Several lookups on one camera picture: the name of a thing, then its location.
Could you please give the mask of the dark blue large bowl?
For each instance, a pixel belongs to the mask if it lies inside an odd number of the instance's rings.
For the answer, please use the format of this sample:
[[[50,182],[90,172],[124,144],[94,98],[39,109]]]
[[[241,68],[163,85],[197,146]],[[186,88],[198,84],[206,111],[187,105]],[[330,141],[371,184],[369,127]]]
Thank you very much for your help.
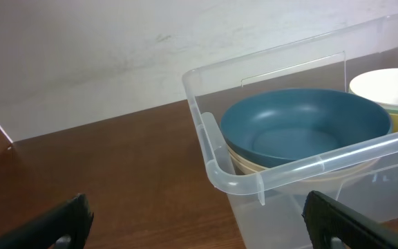
[[[281,89],[245,98],[223,114],[220,130],[239,156],[277,167],[392,133],[377,103],[332,89]]]

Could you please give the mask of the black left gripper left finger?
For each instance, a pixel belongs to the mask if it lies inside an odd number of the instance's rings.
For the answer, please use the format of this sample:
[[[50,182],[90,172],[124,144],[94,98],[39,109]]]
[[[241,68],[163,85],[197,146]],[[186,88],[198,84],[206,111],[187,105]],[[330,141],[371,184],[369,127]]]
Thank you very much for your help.
[[[85,194],[78,194],[0,237],[0,249],[84,248],[93,224]]]

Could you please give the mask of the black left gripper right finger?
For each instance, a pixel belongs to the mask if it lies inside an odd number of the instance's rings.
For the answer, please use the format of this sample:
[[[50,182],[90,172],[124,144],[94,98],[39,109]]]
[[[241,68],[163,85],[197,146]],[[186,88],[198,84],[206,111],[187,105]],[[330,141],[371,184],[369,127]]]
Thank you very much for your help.
[[[314,249],[398,249],[398,234],[321,192],[307,195],[302,217]]]

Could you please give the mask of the white small bowl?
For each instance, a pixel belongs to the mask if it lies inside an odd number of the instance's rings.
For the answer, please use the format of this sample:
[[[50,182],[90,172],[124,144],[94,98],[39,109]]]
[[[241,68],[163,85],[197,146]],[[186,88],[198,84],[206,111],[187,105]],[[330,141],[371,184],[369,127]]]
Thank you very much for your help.
[[[362,73],[350,81],[349,92],[384,108],[398,107],[398,68]]]

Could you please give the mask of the cream large bowl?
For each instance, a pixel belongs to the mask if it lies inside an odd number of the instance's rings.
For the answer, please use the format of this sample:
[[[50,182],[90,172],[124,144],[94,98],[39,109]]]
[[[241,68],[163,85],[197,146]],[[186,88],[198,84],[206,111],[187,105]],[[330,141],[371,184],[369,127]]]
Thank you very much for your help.
[[[238,169],[240,169],[244,174],[253,174],[253,173],[261,172],[263,170],[268,169],[268,167],[258,165],[256,163],[253,163],[252,161],[247,160],[246,158],[243,158],[242,156],[237,154],[229,145],[227,145],[227,148],[229,150],[229,155],[230,155],[231,159],[236,164]],[[336,171],[324,173],[322,175],[314,176],[314,177],[310,178],[308,181],[309,182],[331,181],[333,179],[339,179],[339,178],[344,178],[346,176],[352,176],[352,175],[355,175],[355,174],[358,174],[358,173],[364,171],[365,169],[371,168],[378,161],[379,161],[379,158],[376,158],[373,160],[366,161],[364,163],[360,163],[360,164],[346,167],[343,169],[338,169]]]

